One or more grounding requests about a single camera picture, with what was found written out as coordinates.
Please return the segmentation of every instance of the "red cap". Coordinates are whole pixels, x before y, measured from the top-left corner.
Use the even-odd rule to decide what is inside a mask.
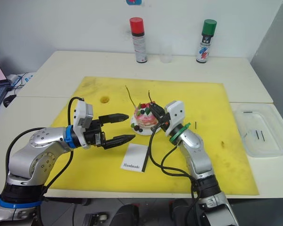
[[[134,34],[144,33],[143,20],[140,17],[130,18],[131,32]]]

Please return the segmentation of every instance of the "blue ring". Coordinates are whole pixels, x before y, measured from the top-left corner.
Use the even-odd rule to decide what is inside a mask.
[[[2,207],[4,207],[4,208],[10,208],[10,209],[31,208],[31,207],[40,206],[41,203],[42,203],[42,201],[16,204],[16,203],[4,202],[4,201],[2,201],[1,198],[0,198],[0,206],[2,206]]]
[[[64,140],[69,145],[69,147],[76,148],[74,141],[72,140],[72,137],[71,137],[71,128],[72,128],[72,125],[67,126],[66,137],[64,138]]]

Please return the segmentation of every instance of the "paper card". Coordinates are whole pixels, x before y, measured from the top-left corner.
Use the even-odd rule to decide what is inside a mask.
[[[145,161],[147,149],[148,146],[146,145],[129,144],[121,168],[124,170],[144,172],[147,164],[147,161]]]

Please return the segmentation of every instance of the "green cap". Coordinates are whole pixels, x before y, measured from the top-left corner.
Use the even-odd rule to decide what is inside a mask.
[[[205,20],[203,23],[202,34],[214,35],[216,25],[216,20]]]

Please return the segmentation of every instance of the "clear plastic container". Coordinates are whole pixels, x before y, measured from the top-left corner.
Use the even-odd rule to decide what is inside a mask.
[[[249,156],[283,155],[283,119],[273,104],[241,104],[234,115]]]
[[[170,63],[172,61],[172,42],[164,40],[159,46],[159,58],[162,63]]]

